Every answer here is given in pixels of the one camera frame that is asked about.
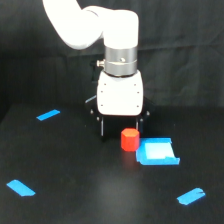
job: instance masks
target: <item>blue tape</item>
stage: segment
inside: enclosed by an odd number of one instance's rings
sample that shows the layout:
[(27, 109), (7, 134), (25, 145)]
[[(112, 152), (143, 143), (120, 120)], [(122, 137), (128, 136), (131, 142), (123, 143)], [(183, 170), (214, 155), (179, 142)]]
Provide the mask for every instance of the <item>blue tape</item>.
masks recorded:
[(45, 120), (45, 119), (47, 119), (49, 117), (52, 117), (54, 115), (57, 115), (59, 113), (60, 113), (60, 111), (58, 111), (58, 110), (52, 110), (52, 111), (50, 111), (50, 112), (48, 112), (46, 114), (40, 115), (39, 117), (37, 117), (37, 119), (40, 120), (40, 121), (43, 121), (43, 120)]
[(12, 180), (7, 184), (13, 191), (15, 191), (20, 196), (33, 196), (35, 194), (30, 188), (21, 183), (18, 180)]
[(180, 204), (188, 205), (204, 196), (205, 196), (205, 193), (203, 192), (201, 188), (195, 188), (194, 190), (189, 191), (188, 193), (178, 197), (177, 200), (179, 201)]

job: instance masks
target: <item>blue tape strip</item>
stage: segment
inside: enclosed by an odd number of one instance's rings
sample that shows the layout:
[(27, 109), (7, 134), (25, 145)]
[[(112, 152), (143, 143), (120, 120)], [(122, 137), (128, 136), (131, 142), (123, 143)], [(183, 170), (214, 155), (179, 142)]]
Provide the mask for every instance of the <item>blue tape strip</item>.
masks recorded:
[(205, 193), (203, 192), (201, 188), (195, 188), (194, 190), (189, 191), (188, 193), (178, 197), (177, 200), (179, 201), (180, 204), (188, 205), (204, 196), (205, 196)]
[(21, 183), (18, 180), (12, 180), (7, 184), (12, 190), (14, 190), (20, 196), (33, 196), (35, 194), (30, 188)]
[(40, 120), (40, 121), (43, 121), (43, 120), (45, 120), (45, 119), (47, 119), (49, 117), (52, 117), (54, 115), (57, 115), (59, 113), (60, 113), (60, 111), (58, 111), (58, 110), (52, 110), (52, 111), (50, 111), (50, 112), (48, 112), (46, 114), (40, 115), (39, 117), (37, 117), (37, 119)]

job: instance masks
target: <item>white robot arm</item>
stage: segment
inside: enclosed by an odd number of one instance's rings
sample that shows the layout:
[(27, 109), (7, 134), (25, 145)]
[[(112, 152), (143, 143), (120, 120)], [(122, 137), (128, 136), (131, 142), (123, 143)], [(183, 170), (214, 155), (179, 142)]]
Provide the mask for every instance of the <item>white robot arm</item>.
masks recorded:
[(81, 9), (76, 0), (43, 0), (45, 11), (61, 39), (82, 50), (104, 39), (104, 69), (97, 87), (97, 107), (103, 115), (137, 116), (143, 106), (141, 73), (137, 70), (138, 16), (129, 10), (98, 6)]

